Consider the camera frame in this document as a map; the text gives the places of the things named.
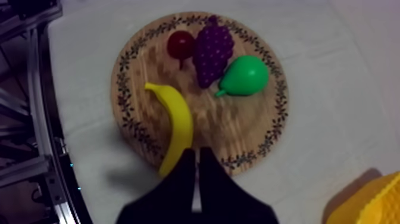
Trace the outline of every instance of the purple grapes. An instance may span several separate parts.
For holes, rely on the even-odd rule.
[[[212,15],[208,21],[211,24],[205,26],[196,38],[193,55],[197,81],[203,89],[223,76],[235,45],[229,29],[226,26],[218,26],[216,16]]]

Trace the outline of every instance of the round wooden board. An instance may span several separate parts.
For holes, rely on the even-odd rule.
[[[160,166],[169,145],[171,127],[165,108],[146,82],[171,85],[182,93],[193,114],[193,148],[210,146],[227,173],[234,175],[261,161],[282,134],[288,116],[288,88],[283,70],[271,48],[256,33],[230,18],[218,16],[235,42],[231,63],[240,55],[262,59],[270,71],[267,87],[250,97],[214,97],[218,82],[200,89],[192,59],[183,70],[167,54],[168,37],[187,30],[194,37],[210,13],[168,15],[145,26],[126,43],[115,62],[111,101],[122,135],[138,154]]]

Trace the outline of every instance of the green pear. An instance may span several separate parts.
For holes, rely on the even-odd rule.
[[[267,83],[268,68],[264,62],[258,57],[244,55],[229,65],[215,95],[253,95],[264,89]]]

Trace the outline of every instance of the cherry stem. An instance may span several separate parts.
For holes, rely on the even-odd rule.
[[[179,60],[179,70],[183,69],[183,60]]]

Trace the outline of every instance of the plastic banana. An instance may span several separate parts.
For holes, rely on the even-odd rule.
[[[159,174],[165,177],[172,171],[183,150],[192,146],[193,119],[185,99],[172,86],[146,83],[145,89],[155,93],[168,111],[172,124],[170,145],[159,170]]]

